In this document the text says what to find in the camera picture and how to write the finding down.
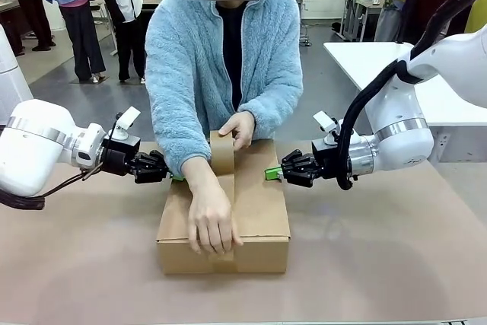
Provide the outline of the person's right hand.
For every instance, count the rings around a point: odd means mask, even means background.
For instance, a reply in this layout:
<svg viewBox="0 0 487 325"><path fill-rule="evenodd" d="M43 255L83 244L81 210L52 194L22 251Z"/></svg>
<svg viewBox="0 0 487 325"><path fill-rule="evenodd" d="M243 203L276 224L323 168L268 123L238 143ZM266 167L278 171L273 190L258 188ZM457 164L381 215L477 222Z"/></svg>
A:
<svg viewBox="0 0 487 325"><path fill-rule="evenodd" d="M243 242L231 204L219 183L196 188L189 207L189 244L196 253L224 254Z"/></svg>

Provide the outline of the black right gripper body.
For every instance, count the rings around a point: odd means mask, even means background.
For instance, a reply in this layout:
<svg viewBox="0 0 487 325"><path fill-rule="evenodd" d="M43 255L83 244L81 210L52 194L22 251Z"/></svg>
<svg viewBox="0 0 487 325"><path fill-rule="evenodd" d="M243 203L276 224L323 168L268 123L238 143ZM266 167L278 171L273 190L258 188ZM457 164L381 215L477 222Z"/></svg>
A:
<svg viewBox="0 0 487 325"><path fill-rule="evenodd" d="M329 145L324 139L311 142L314 157L314 178L334 179L339 176L338 145Z"/></svg>

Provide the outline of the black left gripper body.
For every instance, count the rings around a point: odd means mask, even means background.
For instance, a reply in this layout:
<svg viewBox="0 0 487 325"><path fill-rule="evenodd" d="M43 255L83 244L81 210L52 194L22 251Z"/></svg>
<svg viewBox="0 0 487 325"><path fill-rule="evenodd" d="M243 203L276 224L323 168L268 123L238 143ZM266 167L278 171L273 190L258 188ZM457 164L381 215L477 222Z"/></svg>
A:
<svg viewBox="0 0 487 325"><path fill-rule="evenodd" d="M130 172L129 163L135 158L140 148L140 138L129 136L120 141L105 137L102 142L101 170L117 176Z"/></svg>

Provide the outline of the person's left hand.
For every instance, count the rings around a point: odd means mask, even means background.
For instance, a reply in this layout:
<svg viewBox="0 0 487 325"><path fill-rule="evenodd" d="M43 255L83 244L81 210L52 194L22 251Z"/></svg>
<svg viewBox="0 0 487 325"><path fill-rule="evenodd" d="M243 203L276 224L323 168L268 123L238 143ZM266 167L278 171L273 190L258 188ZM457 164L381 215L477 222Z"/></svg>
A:
<svg viewBox="0 0 487 325"><path fill-rule="evenodd" d="M255 119L248 111L235 113L219 130L220 136L231 135L235 151L248 148L253 140Z"/></svg>

